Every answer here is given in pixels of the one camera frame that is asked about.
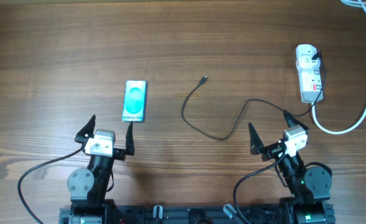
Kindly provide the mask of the white power strip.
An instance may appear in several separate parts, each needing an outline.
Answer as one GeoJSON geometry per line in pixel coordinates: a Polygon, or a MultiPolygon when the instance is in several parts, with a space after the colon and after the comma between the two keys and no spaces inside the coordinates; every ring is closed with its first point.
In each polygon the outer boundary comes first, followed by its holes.
{"type": "MultiPolygon", "coordinates": [[[[300,44],[296,48],[296,59],[302,55],[314,54],[319,55],[319,52],[317,51],[316,47],[312,45],[300,44]]],[[[320,67],[316,68],[315,70],[304,70],[301,72],[298,71],[300,95],[301,101],[303,103],[312,104],[314,102],[319,102],[323,99],[323,94],[321,93],[323,86],[321,82],[320,68],[321,64],[320,67]]]]}

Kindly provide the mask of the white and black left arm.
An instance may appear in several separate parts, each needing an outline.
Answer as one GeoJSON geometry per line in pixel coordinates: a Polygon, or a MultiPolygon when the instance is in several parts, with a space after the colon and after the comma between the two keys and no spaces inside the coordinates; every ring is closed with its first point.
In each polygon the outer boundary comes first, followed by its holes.
{"type": "Polygon", "coordinates": [[[114,161],[124,161],[126,156],[135,154],[133,123],[126,132],[126,146],[114,147],[115,132],[95,129],[96,116],[79,130],[75,141],[81,150],[90,156],[85,168],[74,170],[67,180],[71,207],[60,211],[59,223],[125,223],[126,219],[118,210],[114,200],[106,199],[106,193],[114,185],[112,167],[114,161]]]}

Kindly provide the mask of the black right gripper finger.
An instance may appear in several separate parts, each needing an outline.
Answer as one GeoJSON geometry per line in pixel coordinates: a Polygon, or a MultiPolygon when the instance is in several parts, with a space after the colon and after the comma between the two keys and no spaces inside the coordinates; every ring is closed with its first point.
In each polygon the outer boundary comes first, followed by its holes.
{"type": "Polygon", "coordinates": [[[304,130],[309,129],[305,124],[296,119],[291,113],[287,112],[287,110],[283,110],[283,115],[289,128],[292,128],[293,126],[296,125],[300,125],[304,130]]]}
{"type": "Polygon", "coordinates": [[[264,149],[263,142],[261,141],[256,129],[252,123],[248,124],[250,134],[250,153],[252,155],[261,154],[264,149]]]}

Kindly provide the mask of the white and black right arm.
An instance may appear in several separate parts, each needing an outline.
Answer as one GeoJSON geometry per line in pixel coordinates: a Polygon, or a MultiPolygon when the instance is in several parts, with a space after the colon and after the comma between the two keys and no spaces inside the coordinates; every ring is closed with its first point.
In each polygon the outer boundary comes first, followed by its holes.
{"type": "Polygon", "coordinates": [[[299,151],[306,147],[309,128],[283,111],[288,128],[276,143],[265,146],[252,123],[248,124],[250,153],[274,160],[274,168],[291,197],[281,198],[275,211],[279,223],[334,223],[331,198],[332,170],[320,162],[305,164],[299,151]]]}

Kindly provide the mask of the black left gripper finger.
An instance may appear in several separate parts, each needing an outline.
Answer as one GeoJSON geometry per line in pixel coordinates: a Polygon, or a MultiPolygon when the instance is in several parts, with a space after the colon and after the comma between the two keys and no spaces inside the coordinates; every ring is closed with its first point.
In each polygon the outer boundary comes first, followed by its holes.
{"type": "Polygon", "coordinates": [[[96,115],[92,115],[90,120],[77,132],[75,136],[75,142],[77,143],[85,143],[88,138],[92,138],[94,136],[94,127],[96,124],[96,115]]]}
{"type": "Polygon", "coordinates": [[[128,156],[133,156],[135,154],[132,121],[130,122],[126,132],[126,154],[128,156]]]}

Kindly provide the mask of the teal screen Galaxy smartphone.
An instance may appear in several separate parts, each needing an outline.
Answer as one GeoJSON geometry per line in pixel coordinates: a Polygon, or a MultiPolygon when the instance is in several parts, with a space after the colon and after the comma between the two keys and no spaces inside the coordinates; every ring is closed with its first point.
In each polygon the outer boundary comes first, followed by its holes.
{"type": "Polygon", "coordinates": [[[122,120],[124,122],[143,122],[147,97],[147,82],[145,80],[126,81],[122,120]]]}

